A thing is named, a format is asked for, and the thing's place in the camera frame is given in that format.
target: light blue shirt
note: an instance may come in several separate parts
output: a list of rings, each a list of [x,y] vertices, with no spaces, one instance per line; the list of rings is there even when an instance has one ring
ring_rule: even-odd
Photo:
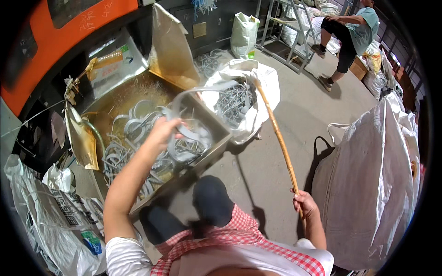
[[[356,15],[361,15],[367,24],[347,23],[346,27],[350,31],[351,40],[358,56],[365,52],[367,47],[376,37],[379,29],[379,18],[373,8],[362,8]]]

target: hand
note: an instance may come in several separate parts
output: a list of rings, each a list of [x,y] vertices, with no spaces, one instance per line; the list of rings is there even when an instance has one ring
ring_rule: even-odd
[[[155,149],[158,149],[158,152],[163,152],[167,148],[168,140],[171,134],[175,131],[175,128],[183,124],[183,121],[179,118],[175,118],[170,120],[169,122],[166,120],[166,117],[160,117],[154,124],[152,131],[147,137],[145,144],[148,144]],[[176,139],[182,139],[182,134],[175,134]]]
[[[340,21],[339,16],[333,16],[333,15],[326,16],[325,19],[327,19],[328,21],[337,21],[337,22]]]
[[[308,192],[301,190],[299,190],[299,195],[293,195],[293,206],[297,212],[299,212],[299,209],[302,209],[303,216],[305,217],[309,217],[311,214],[319,211],[318,205],[313,200],[313,197]]]

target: red checkered apron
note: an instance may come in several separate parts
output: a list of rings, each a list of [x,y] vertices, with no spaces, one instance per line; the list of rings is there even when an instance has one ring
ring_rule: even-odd
[[[191,230],[182,231],[167,241],[156,246],[163,255],[152,268],[151,276],[169,275],[172,262],[186,252],[204,246],[218,245],[254,245],[266,251],[285,257],[304,269],[311,276],[325,276],[321,263],[315,258],[286,249],[266,240],[258,230],[258,223],[244,213],[236,204],[232,211],[232,219],[224,227],[212,227],[206,232],[203,240],[193,240]]]

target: black pants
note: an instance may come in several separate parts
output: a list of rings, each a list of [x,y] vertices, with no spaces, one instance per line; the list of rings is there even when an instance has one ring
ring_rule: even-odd
[[[232,219],[234,203],[227,195],[223,182],[214,176],[198,180],[193,192],[193,205],[205,224],[226,226]],[[140,210],[140,221],[147,239],[154,245],[161,244],[175,234],[189,229],[169,211],[159,206],[147,206]]]
[[[339,73],[347,73],[356,57],[356,50],[347,27],[336,21],[328,21],[324,18],[321,27],[327,32],[334,34],[342,43],[339,50],[338,68]]]

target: bag handle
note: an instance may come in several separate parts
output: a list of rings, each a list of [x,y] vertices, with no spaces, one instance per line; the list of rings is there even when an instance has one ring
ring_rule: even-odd
[[[330,146],[330,144],[327,142],[327,140],[325,140],[322,136],[318,136],[318,137],[316,137],[315,142],[313,142],[313,159],[316,159],[319,157],[318,149],[316,148],[316,140],[318,140],[318,138],[320,138],[321,140],[324,141],[325,145],[327,146],[327,149],[334,149],[334,147]]]
[[[328,132],[328,134],[330,135],[333,144],[334,144],[335,146],[337,146],[337,144],[335,143],[335,137],[330,133],[330,128],[331,128],[332,126],[334,126],[334,127],[336,127],[336,128],[339,128],[339,129],[346,130],[347,128],[350,127],[350,125],[349,125],[349,124],[331,123],[331,124],[329,124],[329,125],[327,126],[327,132]]]

